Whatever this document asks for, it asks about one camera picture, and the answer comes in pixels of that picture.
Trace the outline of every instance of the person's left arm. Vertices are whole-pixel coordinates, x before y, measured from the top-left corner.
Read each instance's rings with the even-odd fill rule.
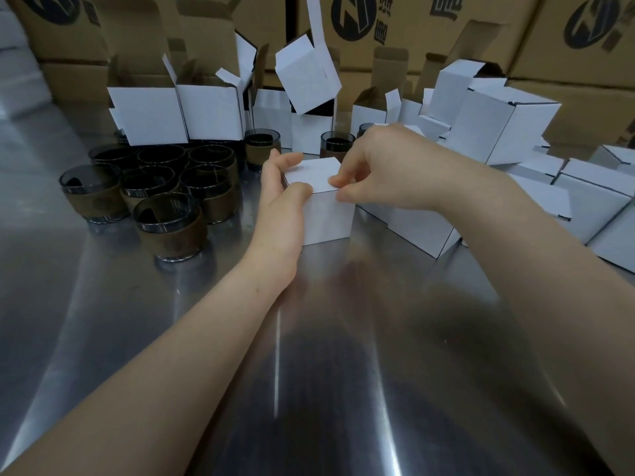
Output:
[[[283,190],[301,153],[272,151],[242,260],[178,323],[92,392],[3,476],[183,474],[262,320],[297,269],[311,186]]]

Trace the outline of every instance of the finger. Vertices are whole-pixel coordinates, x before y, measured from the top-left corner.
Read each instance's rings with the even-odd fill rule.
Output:
[[[306,201],[313,194],[313,187],[308,183],[294,182],[286,188],[284,193],[280,196],[284,203],[291,204],[298,210],[302,210]]]
[[[335,187],[343,187],[351,183],[360,170],[368,170],[368,160],[366,159],[366,148],[363,138],[353,143],[353,146],[342,161],[337,175],[330,177],[328,182]]]
[[[283,191],[281,173],[290,167],[299,164],[304,154],[302,152],[280,153],[272,149],[267,160],[262,166],[262,174],[260,175],[260,203],[270,204]]]
[[[335,194],[338,202],[350,202],[352,204],[364,204],[366,202],[376,202],[373,197],[373,175],[370,174],[361,182],[350,183],[342,187]]]

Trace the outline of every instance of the reflective metal surface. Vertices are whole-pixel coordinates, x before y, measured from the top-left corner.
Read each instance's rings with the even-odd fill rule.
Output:
[[[57,177],[112,142],[105,108],[0,125],[0,467],[174,324],[242,256],[240,214],[181,264],[133,221],[87,226]],[[607,469],[459,246],[439,261],[357,209],[307,246],[192,460],[194,475],[560,475]]]

